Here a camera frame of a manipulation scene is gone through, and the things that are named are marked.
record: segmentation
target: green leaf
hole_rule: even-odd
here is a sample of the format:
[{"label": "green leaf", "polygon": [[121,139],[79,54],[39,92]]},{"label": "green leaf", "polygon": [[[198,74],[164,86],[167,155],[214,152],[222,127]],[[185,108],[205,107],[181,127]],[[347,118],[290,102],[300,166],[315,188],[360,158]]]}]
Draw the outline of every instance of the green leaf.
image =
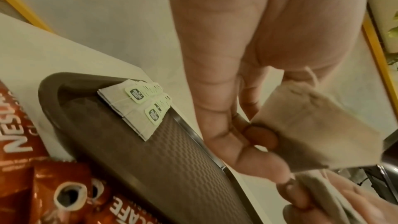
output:
[{"label": "green leaf", "polygon": [[391,28],[387,34],[390,38],[398,37],[398,27]]}]

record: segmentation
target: white table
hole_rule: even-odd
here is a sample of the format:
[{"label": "white table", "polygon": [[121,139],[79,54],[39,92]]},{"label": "white table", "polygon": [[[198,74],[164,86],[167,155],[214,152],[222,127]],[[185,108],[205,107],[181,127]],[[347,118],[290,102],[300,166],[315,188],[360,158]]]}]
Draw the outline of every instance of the white table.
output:
[{"label": "white table", "polygon": [[[141,68],[0,14],[0,80],[20,101],[50,155],[64,160],[73,157],[58,143],[37,95],[40,82],[57,72],[151,81]],[[175,105],[173,108],[190,124],[190,120]],[[195,129],[196,124],[191,124],[191,127]],[[243,178],[235,175],[263,222],[271,223]]]}]

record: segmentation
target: human hand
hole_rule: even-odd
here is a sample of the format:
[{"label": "human hand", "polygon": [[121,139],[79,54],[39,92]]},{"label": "human hand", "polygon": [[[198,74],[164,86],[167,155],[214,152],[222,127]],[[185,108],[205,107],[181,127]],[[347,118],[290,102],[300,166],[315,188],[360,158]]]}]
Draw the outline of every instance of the human hand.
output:
[{"label": "human hand", "polygon": [[284,79],[323,78],[353,47],[366,0],[170,0],[184,68],[205,144],[240,173],[289,180],[272,150],[277,136],[248,119],[260,108],[267,67]]},{"label": "human hand", "polygon": [[[331,171],[330,183],[350,202],[368,224],[393,224],[398,221],[398,206],[362,189],[352,181]],[[327,215],[314,206],[308,191],[295,180],[277,185],[280,195],[289,201],[283,210],[287,224],[333,224]]]}]

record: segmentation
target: tray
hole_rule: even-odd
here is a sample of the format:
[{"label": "tray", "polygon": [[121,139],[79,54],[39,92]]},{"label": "tray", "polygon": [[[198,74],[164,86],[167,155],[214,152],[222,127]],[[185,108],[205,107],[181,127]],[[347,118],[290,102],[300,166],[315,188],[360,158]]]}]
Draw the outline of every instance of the tray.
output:
[{"label": "tray", "polygon": [[60,143],[164,223],[260,224],[231,171],[170,108],[144,142],[97,95],[124,78],[56,73],[39,101]]}]

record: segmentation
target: yellow stripe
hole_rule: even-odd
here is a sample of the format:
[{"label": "yellow stripe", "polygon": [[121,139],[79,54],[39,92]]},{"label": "yellow stripe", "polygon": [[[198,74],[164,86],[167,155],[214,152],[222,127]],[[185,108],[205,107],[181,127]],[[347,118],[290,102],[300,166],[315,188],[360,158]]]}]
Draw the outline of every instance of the yellow stripe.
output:
[{"label": "yellow stripe", "polygon": [[398,96],[397,91],[394,87],[393,81],[391,80],[386,58],[384,56],[383,49],[381,48],[379,38],[377,37],[376,30],[373,26],[372,20],[369,14],[366,12],[364,22],[362,24],[362,31],[368,42],[368,46],[372,51],[373,59],[377,65],[377,69],[381,75],[384,83],[384,87],[387,91],[391,105],[396,118],[398,119]]},{"label": "yellow stripe", "polygon": [[31,9],[29,9],[21,0],[5,0],[14,7],[22,16],[25,17],[32,25],[54,33]]}]

